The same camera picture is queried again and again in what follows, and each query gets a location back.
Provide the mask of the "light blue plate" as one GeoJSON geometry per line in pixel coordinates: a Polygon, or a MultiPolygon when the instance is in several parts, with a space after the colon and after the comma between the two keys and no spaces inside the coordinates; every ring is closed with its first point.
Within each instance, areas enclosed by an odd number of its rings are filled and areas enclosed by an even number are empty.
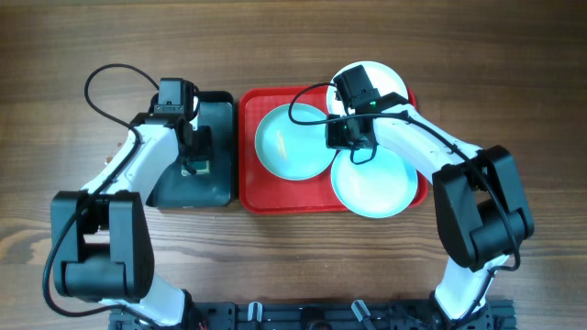
{"type": "Polygon", "coordinates": [[[263,117],[254,147],[263,167],[288,181],[305,181],[325,171],[336,155],[326,145],[324,125],[302,126],[288,116],[283,104],[263,117]]]}

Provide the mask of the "white plate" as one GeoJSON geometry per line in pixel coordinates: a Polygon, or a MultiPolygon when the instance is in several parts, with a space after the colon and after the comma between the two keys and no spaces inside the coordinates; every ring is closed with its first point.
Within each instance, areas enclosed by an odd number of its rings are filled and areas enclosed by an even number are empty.
{"type": "MultiPolygon", "coordinates": [[[[409,93],[407,86],[402,78],[390,67],[377,61],[361,60],[355,61],[340,69],[336,76],[342,72],[352,69],[357,66],[363,66],[371,84],[377,88],[381,95],[386,95],[392,92],[400,94],[402,97],[408,99],[409,93]]],[[[327,87],[326,93],[327,111],[330,115],[345,115],[343,104],[336,99],[336,89],[332,86],[327,87]]]]}

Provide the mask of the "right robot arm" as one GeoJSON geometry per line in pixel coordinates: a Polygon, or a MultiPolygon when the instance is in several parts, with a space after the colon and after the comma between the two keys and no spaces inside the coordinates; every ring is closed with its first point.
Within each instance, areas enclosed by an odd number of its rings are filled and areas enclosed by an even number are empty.
{"type": "Polygon", "coordinates": [[[482,318],[500,271],[516,271],[535,232],[514,157],[502,146],[464,142],[423,118],[391,68],[359,61],[327,84],[326,144],[349,162],[335,171],[350,199],[374,205],[423,175],[433,188],[437,233],[449,259],[432,295],[429,323],[457,329],[482,318]]]}

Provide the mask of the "green yellow sponge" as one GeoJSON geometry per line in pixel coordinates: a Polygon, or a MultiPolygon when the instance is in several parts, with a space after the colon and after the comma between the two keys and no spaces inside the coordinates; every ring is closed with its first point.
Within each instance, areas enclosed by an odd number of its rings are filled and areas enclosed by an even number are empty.
{"type": "Polygon", "coordinates": [[[207,175],[209,173],[209,160],[185,161],[182,164],[182,176],[207,175]]]}

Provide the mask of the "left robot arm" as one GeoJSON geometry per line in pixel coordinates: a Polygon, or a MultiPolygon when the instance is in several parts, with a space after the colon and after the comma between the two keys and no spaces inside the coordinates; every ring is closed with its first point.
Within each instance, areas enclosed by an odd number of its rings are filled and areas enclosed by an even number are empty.
{"type": "Polygon", "coordinates": [[[43,295],[58,314],[52,290],[97,303],[95,311],[129,314],[152,329],[203,329],[190,294],[155,273],[144,204],[160,176],[194,147],[191,124],[197,89],[164,78],[147,113],[127,124],[127,141],[104,170],[79,191],[51,202],[52,247],[43,271],[43,295]]]}

